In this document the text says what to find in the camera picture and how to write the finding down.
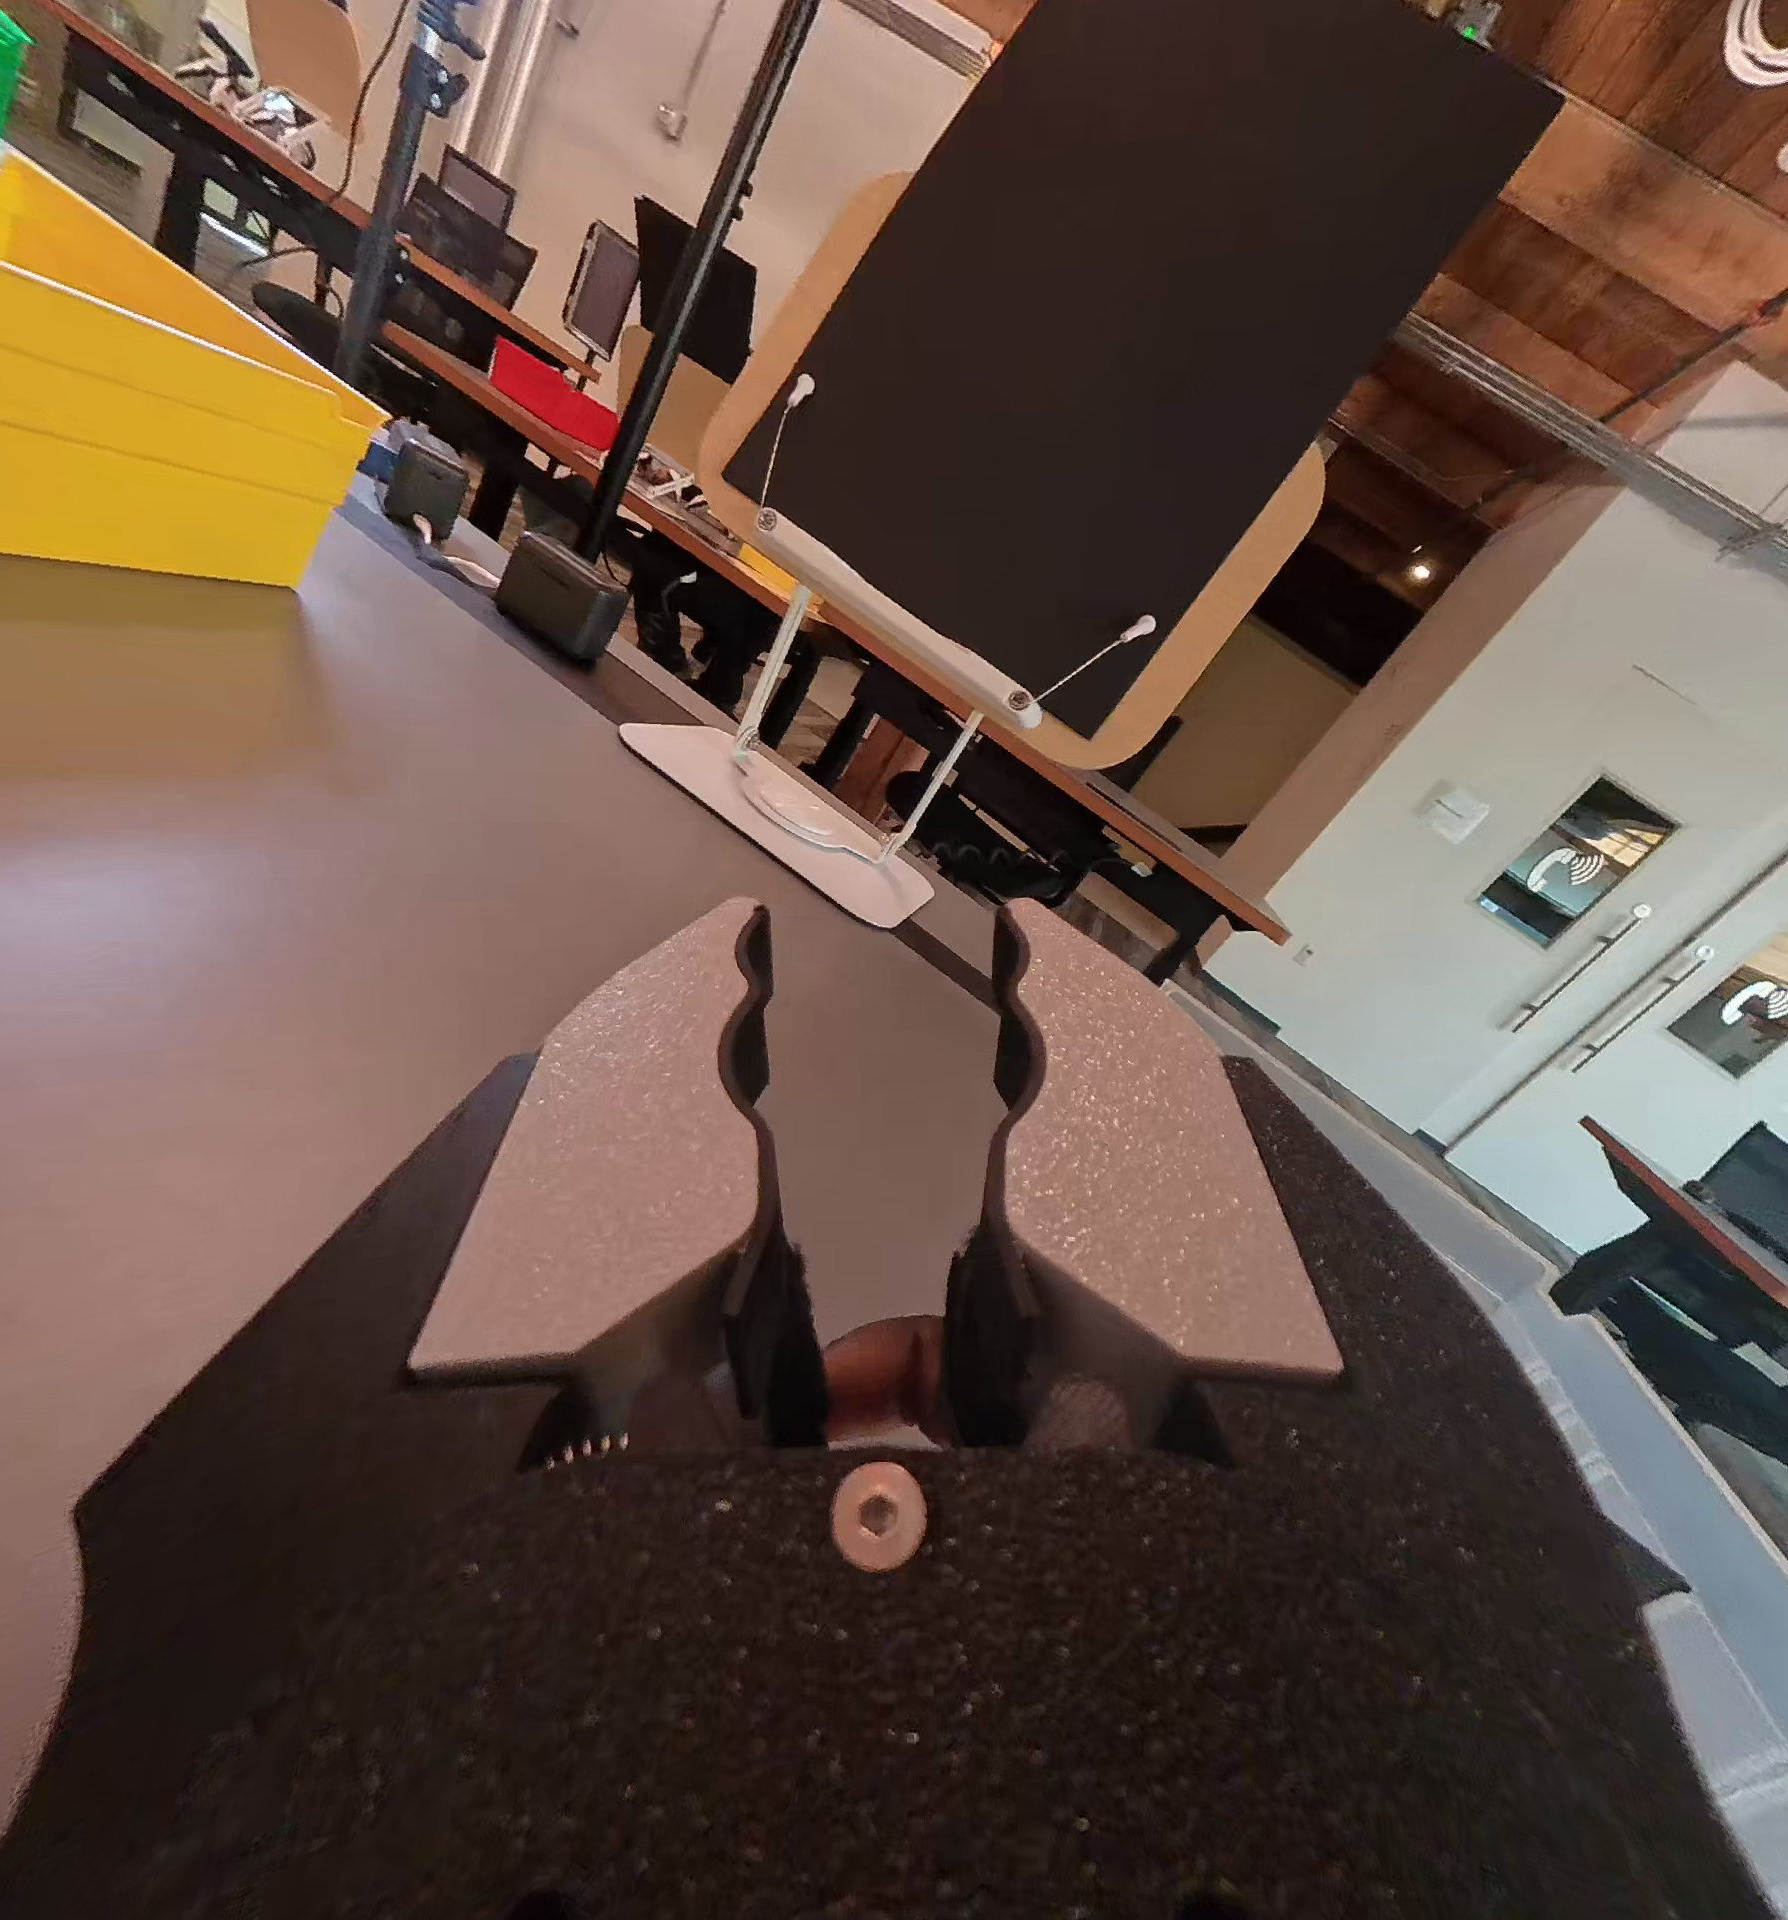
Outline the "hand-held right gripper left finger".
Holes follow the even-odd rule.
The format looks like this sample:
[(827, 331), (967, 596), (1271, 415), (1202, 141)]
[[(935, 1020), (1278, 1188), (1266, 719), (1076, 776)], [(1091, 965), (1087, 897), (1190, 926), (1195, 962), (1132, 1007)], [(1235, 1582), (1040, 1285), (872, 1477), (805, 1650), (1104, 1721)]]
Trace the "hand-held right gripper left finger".
[(416, 1380), (558, 1382), (595, 1439), (659, 1380), (722, 1368), (765, 1440), (828, 1439), (757, 1111), (772, 985), (769, 909), (736, 897), (547, 1032), (407, 1351)]

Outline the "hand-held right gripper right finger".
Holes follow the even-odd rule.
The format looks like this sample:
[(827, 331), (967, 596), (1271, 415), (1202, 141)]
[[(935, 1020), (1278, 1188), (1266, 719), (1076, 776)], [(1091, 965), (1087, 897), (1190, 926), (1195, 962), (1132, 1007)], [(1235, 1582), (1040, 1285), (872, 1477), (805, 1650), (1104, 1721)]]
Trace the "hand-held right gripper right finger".
[(1222, 1444), (1347, 1359), (1217, 1045), (1051, 909), (997, 911), (992, 1138), (943, 1307), (957, 1444)]

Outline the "yellow plastic bin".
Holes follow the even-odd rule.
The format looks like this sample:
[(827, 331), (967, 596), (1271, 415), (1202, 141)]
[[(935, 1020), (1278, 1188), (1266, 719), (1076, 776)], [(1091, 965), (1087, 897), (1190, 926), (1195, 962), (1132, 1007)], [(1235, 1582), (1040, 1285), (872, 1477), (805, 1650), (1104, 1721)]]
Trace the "yellow plastic bin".
[(296, 588), (385, 415), (0, 150), (0, 555)]

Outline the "person's right hand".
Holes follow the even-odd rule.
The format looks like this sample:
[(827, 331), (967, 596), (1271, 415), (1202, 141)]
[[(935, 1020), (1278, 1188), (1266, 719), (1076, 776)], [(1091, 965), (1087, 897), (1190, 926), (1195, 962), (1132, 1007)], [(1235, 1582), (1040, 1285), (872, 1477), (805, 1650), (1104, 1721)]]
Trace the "person's right hand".
[(827, 1348), (824, 1371), (828, 1447), (900, 1433), (919, 1433), (935, 1449), (952, 1442), (939, 1314), (899, 1314), (864, 1324)]

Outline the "red plastic bin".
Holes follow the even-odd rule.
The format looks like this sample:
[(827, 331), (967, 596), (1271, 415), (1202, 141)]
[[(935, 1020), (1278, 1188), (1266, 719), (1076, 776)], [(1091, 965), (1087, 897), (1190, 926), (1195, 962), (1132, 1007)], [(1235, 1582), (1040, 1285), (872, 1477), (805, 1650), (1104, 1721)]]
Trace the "red plastic bin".
[(491, 383), (532, 418), (554, 432), (605, 453), (617, 432), (617, 415), (570, 381), (560, 368), (508, 337), (497, 337), (488, 366)]

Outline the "black monitor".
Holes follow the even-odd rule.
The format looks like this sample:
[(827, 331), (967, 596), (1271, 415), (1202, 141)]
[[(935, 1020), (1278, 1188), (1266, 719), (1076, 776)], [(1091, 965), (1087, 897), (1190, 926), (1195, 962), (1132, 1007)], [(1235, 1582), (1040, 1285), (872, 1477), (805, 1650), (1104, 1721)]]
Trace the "black monitor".
[(641, 278), (641, 254), (634, 241), (603, 221), (587, 227), (569, 293), (562, 327), (597, 363), (617, 348)]

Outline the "black board on white stand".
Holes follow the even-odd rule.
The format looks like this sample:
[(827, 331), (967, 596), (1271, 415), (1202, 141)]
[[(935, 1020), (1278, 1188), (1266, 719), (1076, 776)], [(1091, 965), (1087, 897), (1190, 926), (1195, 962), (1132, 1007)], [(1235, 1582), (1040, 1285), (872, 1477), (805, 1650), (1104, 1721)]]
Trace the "black board on white stand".
[(836, 218), (696, 481), (801, 603), (1114, 766), (1306, 535), (1335, 405), (1560, 109), (1412, 4), (1032, 4)]

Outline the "black pole with round top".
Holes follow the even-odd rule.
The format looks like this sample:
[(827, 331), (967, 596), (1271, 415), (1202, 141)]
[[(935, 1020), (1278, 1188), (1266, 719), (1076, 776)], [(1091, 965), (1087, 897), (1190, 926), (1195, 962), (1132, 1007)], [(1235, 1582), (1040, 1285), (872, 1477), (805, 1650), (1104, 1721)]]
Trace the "black pole with round top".
[(597, 566), (625, 500), (632, 468), (646, 440), (659, 401), (682, 356), (693, 315), (713, 278), (714, 258), (740, 214), (767, 134), (780, 109), (790, 72), (805, 48), (819, 3), (783, 3), (762, 48), (752, 81), (741, 99), (738, 121), (726, 143), (713, 185), (682, 252), (670, 294), (657, 313), (653, 345), (617, 421), (610, 447), (594, 482), (594, 500), (574, 552)]

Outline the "black tripod stand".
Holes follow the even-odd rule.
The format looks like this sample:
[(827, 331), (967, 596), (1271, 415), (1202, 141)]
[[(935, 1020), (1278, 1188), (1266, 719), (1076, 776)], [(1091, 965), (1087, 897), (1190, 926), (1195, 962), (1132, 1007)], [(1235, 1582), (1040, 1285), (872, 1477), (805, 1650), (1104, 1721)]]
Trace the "black tripod stand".
[(406, 50), (395, 118), (382, 160), (367, 227), (355, 252), (355, 275), (344, 305), (333, 371), (363, 390), (376, 342), (384, 305), (395, 276), (402, 212), (418, 172), (426, 121), (443, 121), (463, 99), (485, 45), (466, 29), (460, 3), (420, 3), (416, 36)]

